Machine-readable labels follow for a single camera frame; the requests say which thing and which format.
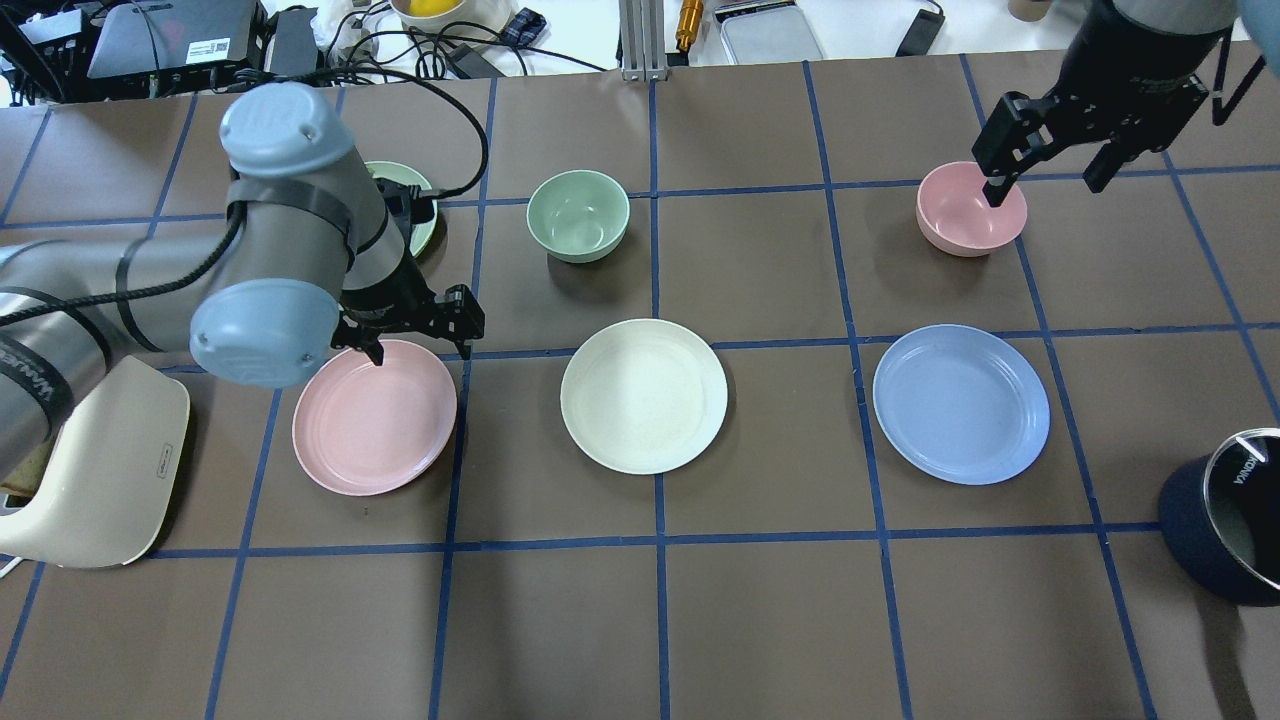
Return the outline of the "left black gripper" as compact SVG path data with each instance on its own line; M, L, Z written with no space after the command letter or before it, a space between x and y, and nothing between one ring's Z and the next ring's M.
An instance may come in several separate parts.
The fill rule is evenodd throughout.
M364 354L374 366L385 361L383 333L416 332L454 346L470 360L474 342L485 334L486 315L466 284L434 293L411 255L404 255L385 278L374 284L343 290L340 311L330 340L332 350Z

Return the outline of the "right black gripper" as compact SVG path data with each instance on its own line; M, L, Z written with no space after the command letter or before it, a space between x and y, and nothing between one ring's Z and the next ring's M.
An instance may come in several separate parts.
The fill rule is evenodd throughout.
M1210 50L1210 35L1085 20L1051 91L1006 92L983 124L972 154L987 205L1001 208L1023 174L1070 145L1106 140L1083 172L1093 193L1143 152L1166 150L1210 96L1196 76Z

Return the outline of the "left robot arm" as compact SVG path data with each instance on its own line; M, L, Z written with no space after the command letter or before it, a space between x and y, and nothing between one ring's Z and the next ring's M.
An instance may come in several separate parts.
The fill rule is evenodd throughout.
M429 288L317 88L274 79L239 95L219 138L223 231L3 252L4 474L131 355L184 350L224 380L278 389L307 382L334 348L380 363L383 334L447 340L462 357L484 336L470 287Z

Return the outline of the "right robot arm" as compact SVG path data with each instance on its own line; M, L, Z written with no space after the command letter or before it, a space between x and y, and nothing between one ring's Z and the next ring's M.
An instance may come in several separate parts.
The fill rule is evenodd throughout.
M1277 68L1275 1L1094 1L1075 33L1059 77L1041 97L1006 92L982 127L972 155L998 208L1030 168L1061 151L1094 143L1083 170L1098 193L1143 152L1162 152L1206 100L1222 124L1263 69ZM1236 23L1260 49L1231 97L1208 88L1197 69L1228 50Z

